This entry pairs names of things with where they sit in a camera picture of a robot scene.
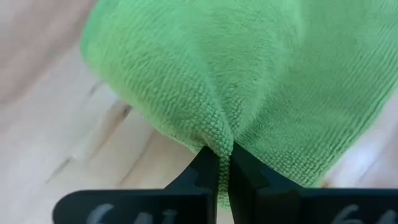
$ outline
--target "wooden surface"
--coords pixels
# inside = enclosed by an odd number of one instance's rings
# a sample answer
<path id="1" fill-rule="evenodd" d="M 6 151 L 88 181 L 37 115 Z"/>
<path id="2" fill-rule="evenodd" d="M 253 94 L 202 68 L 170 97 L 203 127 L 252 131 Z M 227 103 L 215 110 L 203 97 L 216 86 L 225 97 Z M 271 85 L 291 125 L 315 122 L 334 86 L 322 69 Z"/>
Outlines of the wooden surface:
<path id="1" fill-rule="evenodd" d="M 132 110 L 91 159 L 75 159 L 117 96 L 84 66 L 93 0 L 0 2 L 1 223 L 49 224 L 79 189 L 164 187 L 193 159 Z M 331 170 L 332 187 L 398 187 L 398 94 Z M 232 223 L 220 210 L 219 223 Z"/>

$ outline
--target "towel fold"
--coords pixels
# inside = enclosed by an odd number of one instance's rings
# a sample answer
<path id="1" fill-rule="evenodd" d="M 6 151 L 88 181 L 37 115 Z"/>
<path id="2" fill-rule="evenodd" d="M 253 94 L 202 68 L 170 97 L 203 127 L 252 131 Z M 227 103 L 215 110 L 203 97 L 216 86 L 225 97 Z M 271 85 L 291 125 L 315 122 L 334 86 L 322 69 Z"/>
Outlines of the towel fold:
<path id="1" fill-rule="evenodd" d="M 162 134 L 217 153 L 227 207 L 234 141 L 319 184 L 397 86 L 397 21 L 396 0 L 100 0 L 81 50 Z"/>

